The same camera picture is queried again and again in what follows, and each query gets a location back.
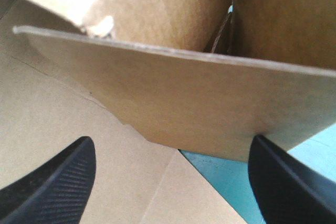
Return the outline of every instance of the cardboard flap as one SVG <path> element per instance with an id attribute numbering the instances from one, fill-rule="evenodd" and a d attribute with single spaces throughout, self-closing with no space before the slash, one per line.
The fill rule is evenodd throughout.
<path id="1" fill-rule="evenodd" d="M 255 134 L 288 150 L 335 122 L 335 71 L 32 27 L 15 32 L 121 121 L 171 147 L 246 161 Z"/>
<path id="2" fill-rule="evenodd" d="M 234 0 L 234 55 L 336 69 L 335 0 Z"/>
<path id="3" fill-rule="evenodd" d="M 203 51 L 231 0 L 30 0 L 92 36 Z"/>

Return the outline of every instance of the cardboard box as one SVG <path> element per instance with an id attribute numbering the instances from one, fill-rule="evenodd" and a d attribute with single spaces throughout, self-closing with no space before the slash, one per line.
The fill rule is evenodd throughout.
<path id="1" fill-rule="evenodd" d="M 31 1 L 90 35 L 112 34 L 14 29 L 149 141 L 246 161 L 255 134 L 288 150 L 335 122 L 332 0 L 96 0 L 88 8 L 68 0 L 65 9 L 61 0 Z M 197 52 L 230 4 L 235 56 Z"/>
<path id="2" fill-rule="evenodd" d="M 178 150 L 146 141 L 12 33 L 18 23 L 76 29 L 26 1 L 9 2 L 0 4 L 0 188 L 89 135 L 97 173 L 81 224 L 245 223 Z"/>

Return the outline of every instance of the teal surface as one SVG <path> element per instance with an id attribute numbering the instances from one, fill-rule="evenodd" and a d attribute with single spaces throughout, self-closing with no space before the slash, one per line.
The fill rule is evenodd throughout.
<path id="1" fill-rule="evenodd" d="M 248 224 L 264 223 L 248 181 L 246 163 L 181 152 Z M 336 124 L 289 153 L 336 182 Z"/>

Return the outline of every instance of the textured rubber surface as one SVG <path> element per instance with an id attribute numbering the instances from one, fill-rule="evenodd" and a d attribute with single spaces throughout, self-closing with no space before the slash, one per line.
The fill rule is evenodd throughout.
<path id="1" fill-rule="evenodd" d="M 266 223 L 336 223 L 336 184 L 263 136 L 252 142 L 248 174 Z"/>
<path id="2" fill-rule="evenodd" d="M 91 138 L 81 137 L 22 179 L 0 190 L 0 224 L 77 224 L 96 174 Z"/>

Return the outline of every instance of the cardboard panel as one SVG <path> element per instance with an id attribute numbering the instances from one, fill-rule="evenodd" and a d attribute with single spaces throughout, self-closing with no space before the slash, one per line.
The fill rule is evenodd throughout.
<path id="1" fill-rule="evenodd" d="M 246 161 L 261 133 L 290 149 L 336 119 L 336 72 L 19 27 L 147 140 Z"/>
<path id="2" fill-rule="evenodd" d="M 234 0 L 233 54 L 336 69 L 335 0 Z"/>
<path id="3" fill-rule="evenodd" d="M 203 51 L 231 0 L 30 0 L 90 35 Z"/>
<path id="4" fill-rule="evenodd" d="M 22 5 L 25 12 L 18 16 L 9 11 L 0 20 L 0 188 L 31 172 L 79 136 L 89 135 L 96 146 L 97 174 L 81 224 L 150 223 L 143 219 L 156 207 L 151 202 L 157 191 L 181 202 L 186 212 L 197 209 L 195 221 L 181 212 L 181 204 L 161 199 L 166 220 L 202 224 L 211 218 L 220 224 L 228 216 L 234 223 L 245 223 L 177 150 L 150 143 L 123 125 L 88 90 L 30 48 L 25 39 L 12 34 L 8 30 L 11 22 L 26 18 L 32 23 L 39 17 L 35 20 L 39 24 L 52 17 L 41 18 L 44 12 L 34 16 L 28 7 Z M 49 25 L 65 24 L 54 19 Z M 190 181 L 195 193 L 176 194 L 176 190 L 188 189 Z M 163 185 L 181 188 L 169 190 Z"/>

